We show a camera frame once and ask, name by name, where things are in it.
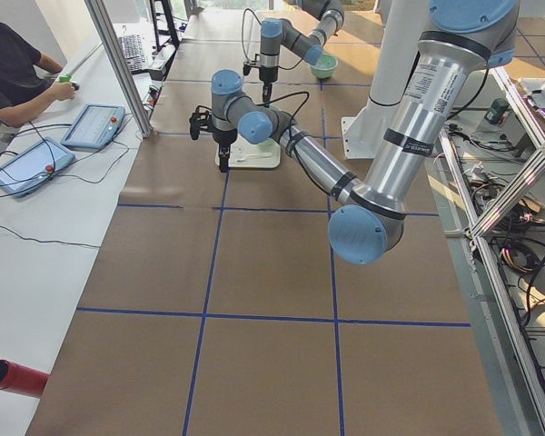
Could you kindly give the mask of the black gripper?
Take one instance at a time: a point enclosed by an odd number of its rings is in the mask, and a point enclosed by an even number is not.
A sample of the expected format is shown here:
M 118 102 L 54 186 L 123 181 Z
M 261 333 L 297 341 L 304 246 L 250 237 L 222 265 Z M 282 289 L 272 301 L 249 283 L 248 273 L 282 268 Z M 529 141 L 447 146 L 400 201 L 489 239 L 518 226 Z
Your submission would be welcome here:
M 221 173 L 228 173 L 230 170 L 231 145 L 237 140 L 237 130 L 222 130 L 214 126 L 212 128 L 212 137 L 219 144 L 219 170 Z
M 272 95 L 272 83 L 276 81 L 276 67 L 262 65 L 259 69 L 259 78 L 263 82 L 263 101 L 270 102 Z

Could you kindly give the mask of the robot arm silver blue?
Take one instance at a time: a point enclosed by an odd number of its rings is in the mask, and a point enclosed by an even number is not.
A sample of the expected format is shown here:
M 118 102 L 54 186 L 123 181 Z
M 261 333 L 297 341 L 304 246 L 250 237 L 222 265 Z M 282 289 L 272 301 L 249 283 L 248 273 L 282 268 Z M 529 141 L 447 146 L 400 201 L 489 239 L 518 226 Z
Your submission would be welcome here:
M 267 104 L 271 101 L 273 83 L 278 80 L 281 47 L 287 48 L 306 64 L 316 65 L 322 58 L 328 39 L 344 23 L 345 13 L 341 1 L 297 1 L 297 5 L 318 21 L 308 35 L 297 30 L 285 18 L 265 18 L 261 24 L 260 52 L 256 66 L 263 83 L 263 102 Z
M 284 111 L 256 104 L 242 78 L 211 82 L 208 129 L 222 159 L 237 137 L 273 140 L 340 204 L 328 224 L 331 247 L 349 263 L 381 258 L 401 239 L 404 198 L 469 75 L 510 62 L 516 1 L 386 1 L 376 84 L 350 129 L 374 151 L 364 178 L 319 146 Z

